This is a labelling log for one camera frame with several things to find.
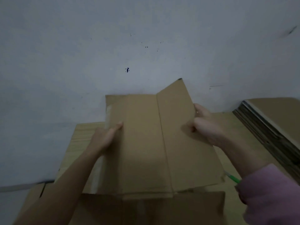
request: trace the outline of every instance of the forearm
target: forearm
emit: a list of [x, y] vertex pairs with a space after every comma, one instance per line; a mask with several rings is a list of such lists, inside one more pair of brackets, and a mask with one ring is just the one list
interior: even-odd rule
[[242, 178], [268, 164], [268, 162], [259, 158], [242, 140], [222, 137], [220, 139], [220, 148], [230, 159]]
[[91, 170], [99, 158], [86, 149], [51, 189], [21, 215], [17, 224], [68, 224]]

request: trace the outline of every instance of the wall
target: wall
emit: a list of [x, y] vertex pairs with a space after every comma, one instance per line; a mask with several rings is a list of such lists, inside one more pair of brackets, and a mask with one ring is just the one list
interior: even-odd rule
[[300, 0], [0, 0], [0, 185], [53, 179], [105, 94], [183, 78], [213, 112], [300, 95]]

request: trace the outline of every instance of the hand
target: hand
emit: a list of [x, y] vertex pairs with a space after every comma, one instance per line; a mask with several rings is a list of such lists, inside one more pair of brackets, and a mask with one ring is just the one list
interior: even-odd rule
[[188, 122], [188, 127], [192, 132], [198, 131], [205, 136], [208, 141], [220, 147], [222, 140], [226, 137], [222, 128], [216, 124], [212, 119], [212, 114], [205, 107], [194, 103], [196, 110], [196, 117], [194, 120]]
[[122, 122], [119, 122], [115, 127], [109, 130], [103, 128], [96, 128], [94, 135], [88, 145], [88, 148], [93, 151], [98, 151], [100, 154], [108, 147], [113, 141], [115, 133], [123, 126]]

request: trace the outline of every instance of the pink sweater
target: pink sweater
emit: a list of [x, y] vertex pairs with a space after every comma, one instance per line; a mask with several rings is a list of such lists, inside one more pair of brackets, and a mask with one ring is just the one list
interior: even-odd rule
[[243, 178], [236, 186], [247, 204], [244, 219], [249, 224], [300, 224], [300, 186], [268, 166]]

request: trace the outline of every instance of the green pen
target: green pen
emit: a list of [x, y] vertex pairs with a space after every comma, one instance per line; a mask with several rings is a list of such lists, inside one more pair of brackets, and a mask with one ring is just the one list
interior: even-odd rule
[[239, 180], [238, 178], [236, 178], [235, 176], [229, 174], [229, 173], [226, 172], [226, 171], [224, 171], [224, 172], [225, 172], [225, 174], [226, 174], [231, 180], [233, 180], [234, 182], [236, 182], [236, 183], [239, 183], [239, 182], [240, 182], [240, 180]]

